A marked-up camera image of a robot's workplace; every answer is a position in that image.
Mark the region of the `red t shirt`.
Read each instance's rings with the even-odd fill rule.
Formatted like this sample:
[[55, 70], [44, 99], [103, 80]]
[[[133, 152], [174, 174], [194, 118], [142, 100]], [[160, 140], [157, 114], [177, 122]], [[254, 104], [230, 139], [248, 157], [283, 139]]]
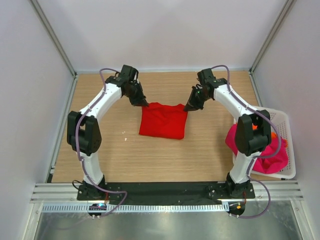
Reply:
[[142, 136], [182, 140], [188, 113], [183, 104], [164, 105], [151, 102], [142, 107], [139, 134]]

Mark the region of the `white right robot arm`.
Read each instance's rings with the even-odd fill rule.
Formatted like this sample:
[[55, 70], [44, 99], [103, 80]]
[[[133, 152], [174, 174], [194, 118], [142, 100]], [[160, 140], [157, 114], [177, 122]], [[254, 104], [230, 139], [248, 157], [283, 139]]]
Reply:
[[239, 198], [248, 189], [250, 175], [257, 158], [272, 142], [270, 113], [247, 103], [230, 85], [230, 79], [216, 78], [211, 68], [197, 73], [198, 84], [192, 87], [185, 112], [201, 110], [212, 99], [222, 104], [236, 120], [234, 142], [236, 161], [227, 174], [225, 192]]

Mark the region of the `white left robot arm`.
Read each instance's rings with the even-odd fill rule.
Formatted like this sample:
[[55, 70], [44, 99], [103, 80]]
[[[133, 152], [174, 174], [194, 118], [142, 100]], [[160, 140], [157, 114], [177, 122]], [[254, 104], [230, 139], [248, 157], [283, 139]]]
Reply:
[[123, 65], [114, 75], [102, 79], [100, 92], [80, 111], [71, 111], [67, 116], [67, 143], [76, 152], [84, 173], [79, 185], [78, 200], [101, 200], [108, 190], [105, 177], [100, 168], [98, 150], [102, 143], [99, 123], [103, 116], [123, 96], [132, 106], [147, 107], [149, 104], [139, 82], [139, 71]]

